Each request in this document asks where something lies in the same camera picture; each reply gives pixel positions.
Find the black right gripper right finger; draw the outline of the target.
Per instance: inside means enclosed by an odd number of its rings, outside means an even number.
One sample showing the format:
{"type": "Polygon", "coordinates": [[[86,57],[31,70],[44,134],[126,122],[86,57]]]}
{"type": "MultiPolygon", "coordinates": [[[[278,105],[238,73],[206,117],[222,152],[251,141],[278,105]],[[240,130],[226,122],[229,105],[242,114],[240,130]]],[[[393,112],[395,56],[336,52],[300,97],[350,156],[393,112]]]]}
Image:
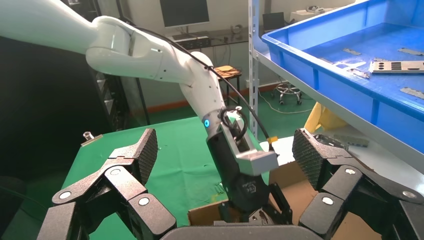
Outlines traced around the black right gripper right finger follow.
{"type": "Polygon", "coordinates": [[[292,153],[316,191],[298,224],[331,239],[345,216],[359,216],[383,240],[424,237],[424,198],[417,191],[360,164],[347,150],[294,132],[292,153]]]}

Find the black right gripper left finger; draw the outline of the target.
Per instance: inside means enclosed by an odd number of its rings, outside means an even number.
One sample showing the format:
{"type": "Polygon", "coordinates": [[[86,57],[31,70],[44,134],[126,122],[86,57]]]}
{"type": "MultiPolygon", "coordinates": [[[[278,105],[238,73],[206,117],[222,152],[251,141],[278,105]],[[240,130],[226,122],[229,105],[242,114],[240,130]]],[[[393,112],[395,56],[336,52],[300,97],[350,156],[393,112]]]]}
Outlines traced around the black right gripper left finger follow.
{"type": "Polygon", "coordinates": [[[153,128],[135,144],[115,149],[99,170],[52,197],[38,239],[87,240],[113,214],[136,239],[161,239],[176,219],[146,188],[157,154],[153,128]]]}

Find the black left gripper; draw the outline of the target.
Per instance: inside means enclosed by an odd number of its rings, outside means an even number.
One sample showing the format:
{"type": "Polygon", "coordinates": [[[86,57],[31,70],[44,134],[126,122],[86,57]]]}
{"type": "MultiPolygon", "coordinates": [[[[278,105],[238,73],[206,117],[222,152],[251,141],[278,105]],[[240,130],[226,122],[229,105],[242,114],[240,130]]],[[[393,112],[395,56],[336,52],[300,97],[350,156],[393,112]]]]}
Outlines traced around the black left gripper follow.
{"type": "Polygon", "coordinates": [[[253,212],[266,205],[271,193],[279,211],[275,210],[275,220],[282,225],[293,224],[293,211],[279,185],[266,185],[261,175],[236,174],[226,182],[229,200],[218,204],[220,219],[226,223],[240,223],[241,212],[253,212]]]}

